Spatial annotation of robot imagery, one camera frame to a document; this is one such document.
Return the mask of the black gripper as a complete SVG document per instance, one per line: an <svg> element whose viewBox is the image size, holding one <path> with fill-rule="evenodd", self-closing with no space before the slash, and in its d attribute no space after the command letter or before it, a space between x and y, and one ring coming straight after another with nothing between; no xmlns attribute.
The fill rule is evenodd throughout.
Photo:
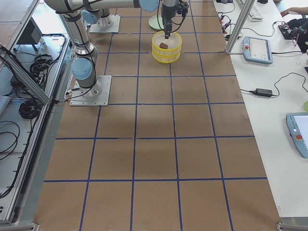
<svg viewBox="0 0 308 231"><path fill-rule="evenodd" d="M176 8L162 8L161 16L164 25L164 39L170 37L172 31L172 21L171 19L176 15Z"/></svg>

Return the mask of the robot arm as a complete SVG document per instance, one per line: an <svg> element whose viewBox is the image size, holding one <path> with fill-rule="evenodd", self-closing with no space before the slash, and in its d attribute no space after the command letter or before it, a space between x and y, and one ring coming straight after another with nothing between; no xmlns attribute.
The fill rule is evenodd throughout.
<svg viewBox="0 0 308 231"><path fill-rule="evenodd" d="M146 12L153 12L161 8L162 23L159 27L164 32L165 39L168 39L174 33L172 18L176 14L186 17L186 11L182 9L184 5L180 0L84 0L82 17L92 25L93 33L115 33L118 32L120 16L111 15L110 9L141 8Z"/></svg>
<svg viewBox="0 0 308 231"><path fill-rule="evenodd" d="M45 3L61 17L72 40L77 57L71 65L71 71L83 93L87 93L97 85L97 50L90 42L81 10L95 20L110 19L110 9L140 8L141 3L139 0L46 0Z"/></svg>

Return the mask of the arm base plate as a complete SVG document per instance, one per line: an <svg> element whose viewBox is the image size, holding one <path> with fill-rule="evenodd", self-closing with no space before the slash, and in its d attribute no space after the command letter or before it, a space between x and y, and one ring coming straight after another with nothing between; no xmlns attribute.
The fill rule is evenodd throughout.
<svg viewBox="0 0 308 231"><path fill-rule="evenodd" d="M93 34L112 34L119 32L121 15L109 15L100 18L96 24L90 26L90 33Z"/></svg>
<svg viewBox="0 0 308 231"><path fill-rule="evenodd" d="M75 88L70 99L71 106L108 106L112 76L97 76L96 84L91 89L84 89L75 81Z"/></svg>

